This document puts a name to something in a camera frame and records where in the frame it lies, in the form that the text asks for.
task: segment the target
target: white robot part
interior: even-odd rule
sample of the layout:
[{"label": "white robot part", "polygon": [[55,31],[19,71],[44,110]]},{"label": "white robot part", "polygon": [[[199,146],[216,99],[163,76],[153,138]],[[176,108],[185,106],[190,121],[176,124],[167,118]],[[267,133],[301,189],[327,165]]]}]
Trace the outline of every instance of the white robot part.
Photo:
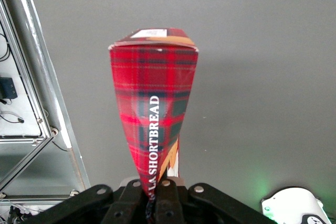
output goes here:
[{"label": "white robot part", "polygon": [[322,202],[304,188],[283,189],[261,205],[263,214],[278,224],[331,224]]}]

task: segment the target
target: gray background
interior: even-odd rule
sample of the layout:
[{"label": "gray background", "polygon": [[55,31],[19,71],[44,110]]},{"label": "gray background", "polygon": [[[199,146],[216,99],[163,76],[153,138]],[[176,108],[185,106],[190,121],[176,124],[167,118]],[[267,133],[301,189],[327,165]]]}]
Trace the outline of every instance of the gray background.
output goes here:
[{"label": "gray background", "polygon": [[186,185],[259,208],[283,186],[336,206],[336,0],[34,0],[92,185],[136,175],[107,47],[178,27],[199,62],[181,133]]}]

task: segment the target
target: triangular box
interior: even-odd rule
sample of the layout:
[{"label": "triangular box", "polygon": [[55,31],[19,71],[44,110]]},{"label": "triangular box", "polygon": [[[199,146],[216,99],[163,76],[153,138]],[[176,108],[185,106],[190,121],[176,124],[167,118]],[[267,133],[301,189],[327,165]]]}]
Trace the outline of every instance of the triangular box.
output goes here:
[{"label": "triangular box", "polygon": [[176,28],[139,29],[109,49],[125,136],[143,190],[154,199],[176,152],[198,49]]}]

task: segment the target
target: box lid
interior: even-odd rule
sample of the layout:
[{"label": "box lid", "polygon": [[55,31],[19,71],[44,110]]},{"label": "box lid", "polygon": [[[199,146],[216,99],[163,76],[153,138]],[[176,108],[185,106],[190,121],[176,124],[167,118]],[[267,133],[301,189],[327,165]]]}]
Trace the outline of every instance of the box lid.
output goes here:
[{"label": "box lid", "polygon": [[155,44],[169,44],[183,47],[193,48],[198,51],[195,44],[188,38],[187,34],[178,28],[150,28],[150,29],[138,29],[126,36],[125,38],[118,40],[111,46],[131,46],[131,45],[155,45]]}]

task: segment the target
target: black logo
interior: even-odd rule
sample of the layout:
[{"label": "black logo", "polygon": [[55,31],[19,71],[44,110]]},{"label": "black logo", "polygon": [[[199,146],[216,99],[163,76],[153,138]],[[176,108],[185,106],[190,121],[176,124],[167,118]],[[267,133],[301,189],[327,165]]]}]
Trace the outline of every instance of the black logo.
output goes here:
[{"label": "black logo", "polygon": [[301,224],[326,224],[326,223],[317,215],[304,215],[302,216]]}]

